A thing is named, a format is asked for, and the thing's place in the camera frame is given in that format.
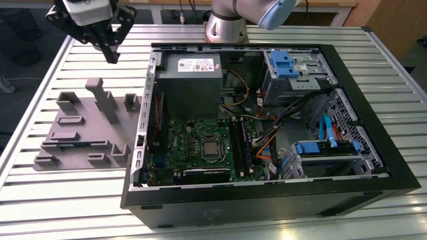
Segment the yellow wire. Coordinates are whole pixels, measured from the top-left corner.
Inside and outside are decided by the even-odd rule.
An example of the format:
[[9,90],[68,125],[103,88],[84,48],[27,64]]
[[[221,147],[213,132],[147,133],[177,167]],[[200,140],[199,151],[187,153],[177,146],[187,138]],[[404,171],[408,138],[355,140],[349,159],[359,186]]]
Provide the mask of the yellow wire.
[[249,87],[248,87],[248,85],[247,85],[247,82],[243,80],[243,78],[240,77],[240,75],[239,75],[235,71],[228,70],[228,69],[225,69],[225,70],[227,70],[227,72],[231,72],[231,73],[235,74],[235,76],[236,76],[237,79],[243,82],[244,87],[245,87],[245,96],[244,96],[244,98],[243,98],[241,101],[239,101],[239,102],[236,102],[236,103],[221,104],[221,105],[220,105],[220,106],[223,106],[223,107],[232,107],[232,106],[237,106],[239,104],[241,104],[241,103],[248,99],[248,96],[249,96]]
[[272,119],[272,120],[276,120],[276,117],[272,116],[272,115],[269,115],[269,116],[260,116],[260,115],[256,114],[256,117],[260,118],[260,119],[269,118],[269,119]]

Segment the white sticker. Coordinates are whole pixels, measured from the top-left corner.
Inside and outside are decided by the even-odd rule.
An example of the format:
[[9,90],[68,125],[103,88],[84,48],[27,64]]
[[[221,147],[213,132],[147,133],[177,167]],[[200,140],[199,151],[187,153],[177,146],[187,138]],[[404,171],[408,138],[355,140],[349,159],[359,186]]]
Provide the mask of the white sticker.
[[276,168],[276,166],[275,166],[272,163],[269,163],[268,169],[271,170],[271,172],[272,172],[273,174],[276,174],[277,168]]
[[263,99],[259,98],[259,97],[256,98],[256,104],[257,104],[257,106],[260,106],[260,107],[263,106]]
[[301,65],[295,65],[296,70],[305,70],[307,71],[307,66],[305,64]]
[[177,61],[177,71],[213,72],[213,58],[181,58]]

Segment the power supply label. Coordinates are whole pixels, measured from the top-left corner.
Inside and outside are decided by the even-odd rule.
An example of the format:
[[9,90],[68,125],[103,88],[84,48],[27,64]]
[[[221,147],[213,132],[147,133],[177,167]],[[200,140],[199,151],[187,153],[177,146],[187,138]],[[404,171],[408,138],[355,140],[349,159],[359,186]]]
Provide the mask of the power supply label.
[[181,58],[177,61],[179,72],[213,72],[213,58]]

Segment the blue drive bay latch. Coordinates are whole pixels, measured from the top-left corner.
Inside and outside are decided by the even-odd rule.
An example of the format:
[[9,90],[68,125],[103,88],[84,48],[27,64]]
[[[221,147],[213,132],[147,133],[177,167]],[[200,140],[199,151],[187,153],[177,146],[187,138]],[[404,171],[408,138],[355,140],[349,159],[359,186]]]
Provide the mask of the blue drive bay latch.
[[293,59],[287,51],[271,51],[269,62],[277,78],[297,78],[300,76],[300,72],[293,67]]

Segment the orange wire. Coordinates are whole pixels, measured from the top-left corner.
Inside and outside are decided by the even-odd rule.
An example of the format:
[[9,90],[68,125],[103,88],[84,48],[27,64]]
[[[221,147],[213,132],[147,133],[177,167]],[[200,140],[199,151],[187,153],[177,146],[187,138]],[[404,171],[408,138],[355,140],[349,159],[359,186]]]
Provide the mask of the orange wire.
[[332,125],[332,129],[335,130],[336,138],[337,138],[339,140],[343,140],[343,136],[341,136],[340,130],[339,130],[339,128],[336,127],[336,125]]
[[267,147],[267,145],[269,144],[269,142],[271,142],[271,141],[273,140],[273,138],[276,137],[277,132],[279,132],[279,131],[275,132],[275,134],[271,136],[271,138],[268,139],[268,141],[265,142],[265,144],[261,146],[260,150],[259,150],[257,153],[256,153],[256,157],[260,157],[260,154],[261,154],[261,152],[263,152],[263,149]]
[[337,134],[336,129],[333,127],[332,127],[332,133],[333,133],[333,138],[336,140],[340,140],[339,134]]
[[261,110],[261,107],[257,106],[257,108],[256,108],[256,117],[259,117],[261,119],[271,118],[272,120],[276,120],[276,117],[273,115],[263,116],[260,110]]
[[257,158],[257,159],[268,159],[268,160],[272,159],[269,156],[257,156],[256,158]]

